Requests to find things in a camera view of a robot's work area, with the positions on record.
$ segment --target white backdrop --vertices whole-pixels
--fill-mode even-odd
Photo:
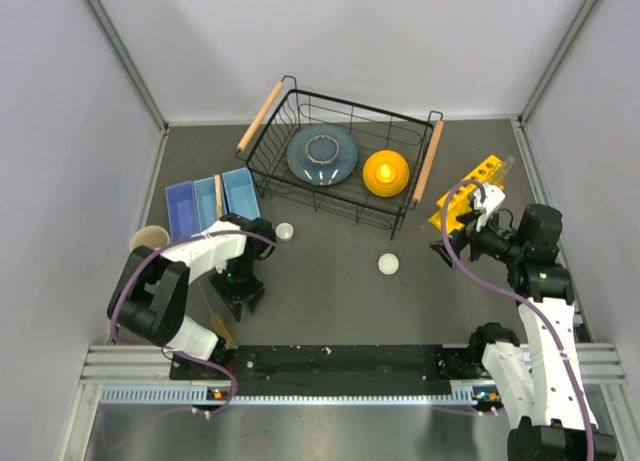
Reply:
[[[0,459],[55,458],[159,136],[82,0],[0,0]]]
[[[530,125],[575,282],[640,401],[640,0],[604,0]]]
[[[583,0],[103,0],[171,122],[252,119],[283,74],[374,106],[519,113]]]

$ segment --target blue container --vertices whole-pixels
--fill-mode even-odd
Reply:
[[[260,217],[256,190],[253,186],[251,173],[247,168],[223,173],[222,184],[224,185],[228,213],[236,213],[247,219]]]
[[[185,183],[168,186],[165,189],[167,195],[167,210],[169,211],[169,231],[171,239],[181,239],[200,232],[198,225],[198,212],[196,197],[193,192],[193,183]]]
[[[200,231],[210,228],[218,219],[216,212],[217,197],[216,183],[213,178],[199,179],[193,182],[193,191],[196,195],[196,208],[198,209],[198,223]],[[222,210],[226,212],[224,201]]]

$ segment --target robotic arm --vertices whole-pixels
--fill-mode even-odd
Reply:
[[[562,214],[549,206],[530,204],[517,230],[511,225],[501,228],[498,211],[504,199],[502,190],[491,184],[485,185],[484,201],[480,190],[472,193],[473,209],[458,218],[465,227],[450,234],[451,245],[458,256],[470,246],[471,261],[486,254],[506,264],[509,285],[553,323],[582,390],[571,276],[557,262]],[[443,243],[433,243],[431,248],[454,267]],[[529,340],[532,373],[515,333],[496,323],[479,327],[463,359],[446,360],[443,370],[451,376],[487,371],[493,378],[512,428],[510,461],[582,461],[587,452],[585,420],[561,353],[540,317],[523,304],[517,309]],[[588,404],[587,415],[595,433],[595,459],[615,459],[615,439],[597,432]]]
[[[249,221],[236,214],[223,216],[201,233],[205,235],[202,239],[170,247],[142,271],[122,304],[118,324],[157,346],[219,362],[225,352],[224,340],[184,313],[189,284],[209,272],[214,273],[211,283],[238,321],[243,304],[253,311],[262,299],[264,285],[253,275],[253,265],[256,260],[266,259],[273,248],[267,250],[266,243],[242,234],[207,236],[236,230],[275,242],[271,223],[260,218]],[[109,319],[125,285],[152,252],[141,246],[130,254],[109,303]]]

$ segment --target yellow bowl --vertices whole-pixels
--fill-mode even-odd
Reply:
[[[364,163],[362,178],[367,189],[388,198],[400,193],[409,182],[409,165],[395,151],[386,149],[372,154]]]

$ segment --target black wire dish rack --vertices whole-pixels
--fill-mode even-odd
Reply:
[[[284,86],[294,83],[278,103],[253,147],[245,153],[251,138]],[[443,114],[431,111],[427,121],[365,106],[351,101],[298,89],[292,76],[276,84],[258,115],[238,144],[236,157],[246,162],[261,198],[266,193],[391,231],[391,239],[402,227],[407,211],[422,199],[435,148],[442,130]],[[358,163],[344,181],[330,186],[307,184],[296,177],[287,163],[287,148],[301,129],[318,123],[340,126],[358,145]],[[407,186],[393,197],[372,194],[364,184],[366,160],[380,150],[401,154],[409,165]]]

